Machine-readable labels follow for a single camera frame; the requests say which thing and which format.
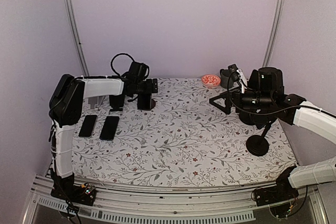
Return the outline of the black folding phone stand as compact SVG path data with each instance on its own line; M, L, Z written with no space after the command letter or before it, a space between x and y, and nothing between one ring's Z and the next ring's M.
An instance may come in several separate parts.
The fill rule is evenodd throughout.
M125 95L110 95L109 96L109 104L111 106L110 112L119 112L123 111L125 101Z

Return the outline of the black round base phone stand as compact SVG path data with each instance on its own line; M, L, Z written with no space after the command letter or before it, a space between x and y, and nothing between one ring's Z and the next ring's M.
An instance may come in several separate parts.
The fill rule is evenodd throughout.
M156 101L154 99L151 99L151 109L155 108Z

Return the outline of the white phone stand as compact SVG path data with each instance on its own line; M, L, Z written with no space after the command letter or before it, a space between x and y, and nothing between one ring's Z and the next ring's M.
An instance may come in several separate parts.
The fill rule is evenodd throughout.
M103 102L104 96L90 97L88 98L88 104L91 110L97 109Z

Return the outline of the black phone blue edge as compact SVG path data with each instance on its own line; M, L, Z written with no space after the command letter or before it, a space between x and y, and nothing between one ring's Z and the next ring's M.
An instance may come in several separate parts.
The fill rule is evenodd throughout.
M118 123L118 116L107 116L104 121L99 139L102 141L112 141L116 134Z

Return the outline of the black phone silver edge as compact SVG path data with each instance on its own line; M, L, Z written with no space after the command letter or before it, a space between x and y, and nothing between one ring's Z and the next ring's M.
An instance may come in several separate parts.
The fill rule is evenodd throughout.
M95 128L97 115L86 115L82 123L78 136L82 138L91 137Z

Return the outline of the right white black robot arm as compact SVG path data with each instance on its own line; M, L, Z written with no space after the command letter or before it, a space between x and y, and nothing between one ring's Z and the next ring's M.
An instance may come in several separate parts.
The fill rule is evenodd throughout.
M238 87L227 89L209 102L225 114L235 108L244 124L263 129L261 135L252 135L246 141L248 152L254 156L267 154L266 134L276 120L307 129L335 143L335 115L299 95L285 94L281 70L263 67L253 70L249 79L236 65L228 70L227 81L237 82Z

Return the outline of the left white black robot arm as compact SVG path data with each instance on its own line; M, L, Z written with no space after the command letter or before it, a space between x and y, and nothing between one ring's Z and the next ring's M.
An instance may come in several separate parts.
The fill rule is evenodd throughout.
M82 115L85 99L109 97L112 111L122 111L125 97L137 100L137 108L149 111L155 107L152 94L158 92L158 81L150 79L149 67L132 62L123 75L74 77L64 74L49 102L52 120L49 140L53 158L53 171L57 178L73 176L72 138L75 126Z

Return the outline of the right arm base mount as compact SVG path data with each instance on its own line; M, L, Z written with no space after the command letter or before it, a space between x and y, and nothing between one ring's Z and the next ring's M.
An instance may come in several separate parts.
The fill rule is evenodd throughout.
M293 199L294 203L271 207L270 210L271 214L278 219L288 218L299 196L298 190L293 188L288 180L290 173L296 167L297 166L294 165L286 168L277 177L274 186L267 188L257 187L254 189L250 196L251 200L253 200L257 206L265 206Z

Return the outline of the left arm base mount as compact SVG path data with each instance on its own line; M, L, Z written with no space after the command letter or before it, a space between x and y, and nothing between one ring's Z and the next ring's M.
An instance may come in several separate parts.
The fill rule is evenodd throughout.
M95 186L85 183L81 186L74 185L73 182L54 181L51 196L65 200L69 203L77 203L86 206L93 206L96 199L97 190Z

